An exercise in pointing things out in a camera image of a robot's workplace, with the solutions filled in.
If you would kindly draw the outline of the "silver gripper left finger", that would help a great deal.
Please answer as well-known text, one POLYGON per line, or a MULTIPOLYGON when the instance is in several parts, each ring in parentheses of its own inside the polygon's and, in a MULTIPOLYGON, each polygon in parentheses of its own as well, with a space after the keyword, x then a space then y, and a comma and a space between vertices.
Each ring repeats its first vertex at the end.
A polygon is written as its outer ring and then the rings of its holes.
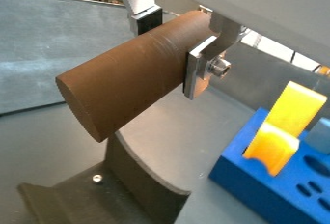
POLYGON ((124 0, 129 9, 130 28, 136 36, 164 24, 164 8, 156 0, 124 0))

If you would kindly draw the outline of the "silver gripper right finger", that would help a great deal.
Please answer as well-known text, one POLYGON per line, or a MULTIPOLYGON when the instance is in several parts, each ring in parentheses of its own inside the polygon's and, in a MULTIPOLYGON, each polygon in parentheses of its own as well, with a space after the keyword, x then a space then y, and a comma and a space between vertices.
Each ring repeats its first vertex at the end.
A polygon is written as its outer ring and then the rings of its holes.
POLYGON ((209 14, 212 35, 194 47, 188 56, 184 93, 194 99, 206 90, 210 78, 222 79, 232 63, 225 59, 226 50, 249 34, 250 29, 205 6, 200 10, 209 14))

